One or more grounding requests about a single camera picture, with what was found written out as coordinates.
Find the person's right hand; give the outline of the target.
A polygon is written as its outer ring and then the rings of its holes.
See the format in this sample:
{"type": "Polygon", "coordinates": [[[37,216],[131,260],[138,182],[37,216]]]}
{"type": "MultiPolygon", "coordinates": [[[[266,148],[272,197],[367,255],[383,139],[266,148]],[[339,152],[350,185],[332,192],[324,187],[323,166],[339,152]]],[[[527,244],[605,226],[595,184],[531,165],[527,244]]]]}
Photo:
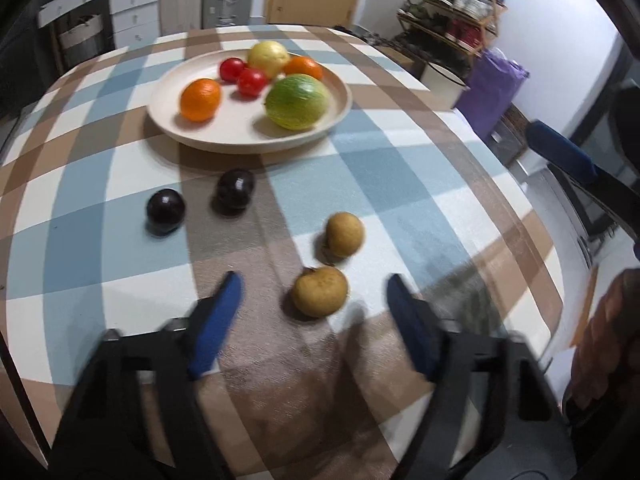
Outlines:
{"type": "Polygon", "coordinates": [[[576,347],[564,404],[588,408],[604,396],[619,368],[638,384],[639,269],[620,272],[600,299],[576,347]]]}

